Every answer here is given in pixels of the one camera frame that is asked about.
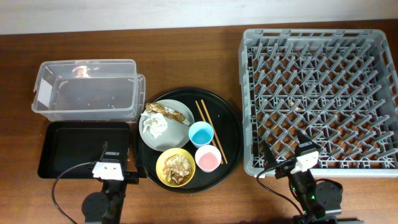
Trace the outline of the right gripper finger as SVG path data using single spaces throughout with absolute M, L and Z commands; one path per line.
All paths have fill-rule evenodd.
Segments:
M 295 148 L 295 152 L 321 152 L 322 147 L 317 143 L 313 142 L 310 138 L 306 137 L 301 131 L 297 131 L 298 146 Z
M 277 161 L 270 149 L 270 145 L 265 142 L 264 143 L 264 169 L 272 170 L 277 166 Z

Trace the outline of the food scraps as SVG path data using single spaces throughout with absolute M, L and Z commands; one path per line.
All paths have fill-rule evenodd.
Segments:
M 192 173 L 192 164 L 185 156 L 175 154 L 164 161 L 162 170 L 168 183 L 181 184 Z

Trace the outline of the gold snack wrapper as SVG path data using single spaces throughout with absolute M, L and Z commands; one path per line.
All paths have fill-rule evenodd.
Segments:
M 158 103 L 146 103 L 146 111 L 148 113 L 155 112 L 181 124 L 190 126 L 189 120 L 179 111 L 169 108 Z

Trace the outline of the white tissue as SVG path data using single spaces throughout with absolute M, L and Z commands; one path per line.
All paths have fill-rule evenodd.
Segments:
M 168 124 L 161 113 L 143 112 L 141 116 L 144 117 L 142 131 L 149 132 L 153 138 L 157 139 L 168 128 Z

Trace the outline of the grey plate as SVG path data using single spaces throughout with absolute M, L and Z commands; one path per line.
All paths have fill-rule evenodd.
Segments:
M 181 112 L 184 117 L 187 118 L 190 124 L 195 122 L 191 110 L 185 104 L 177 100 L 170 99 L 159 100 L 157 102 L 168 108 Z M 172 121 L 169 118 L 165 118 L 167 122 L 167 129 L 158 138 L 153 137 L 149 129 L 144 131 L 144 121 L 148 118 L 148 116 L 141 116 L 139 121 L 139 134 L 144 143 L 151 149 L 164 152 L 170 148 L 182 148 L 187 142 L 189 142 L 189 126 Z

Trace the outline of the yellow bowl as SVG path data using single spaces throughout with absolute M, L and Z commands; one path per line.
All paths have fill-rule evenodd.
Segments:
M 184 179 L 184 181 L 181 184 L 168 183 L 165 179 L 165 175 L 163 174 L 163 170 L 162 170 L 164 168 L 164 161 L 167 158 L 169 158 L 170 156 L 175 155 L 175 154 L 180 154 L 182 156 L 185 156 L 192 164 L 192 173 L 186 179 Z M 192 180 L 193 176 L 195 175 L 195 171 L 196 171 L 196 165 L 195 165 L 195 161 L 194 161 L 192 155 L 188 151 L 181 149 L 181 148 L 171 148 L 171 149 L 166 150 L 159 156 L 157 163 L 156 163 L 157 177 L 163 184 L 165 184 L 166 186 L 169 186 L 169 187 L 176 188 L 176 187 L 182 187 L 182 186 L 188 184 Z

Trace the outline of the blue cup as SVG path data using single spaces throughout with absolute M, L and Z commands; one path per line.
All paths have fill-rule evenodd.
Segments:
M 191 143 L 196 147 L 208 145 L 214 137 L 214 130 L 211 124 L 198 121 L 193 123 L 188 130 L 188 137 Z

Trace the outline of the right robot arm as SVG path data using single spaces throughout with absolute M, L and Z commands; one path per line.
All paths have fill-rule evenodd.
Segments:
M 330 179 L 315 179 L 310 169 L 318 162 L 323 148 L 302 132 L 297 131 L 298 145 L 295 154 L 283 162 L 277 162 L 271 145 L 264 144 L 264 170 L 275 172 L 275 178 L 288 178 L 289 190 L 300 205 L 294 204 L 299 214 L 294 223 L 338 223 L 341 214 L 343 186 Z

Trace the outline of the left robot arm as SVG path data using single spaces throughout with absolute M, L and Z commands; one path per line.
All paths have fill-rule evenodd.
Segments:
M 93 165 L 92 174 L 103 186 L 99 192 L 89 194 L 81 206 L 85 223 L 119 223 L 127 185 L 137 185 L 140 179 L 148 176 L 144 166 L 137 165 L 136 171 L 128 171 L 124 166 L 127 157 L 121 152 L 108 150 L 104 142 L 103 151 Z

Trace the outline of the pink cup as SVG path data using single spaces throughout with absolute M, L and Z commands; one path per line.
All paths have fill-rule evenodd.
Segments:
M 213 172 L 221 164 L 221 153 L 212 145 L 202 146 L 195 153 L 195 162 L 203 172 Z

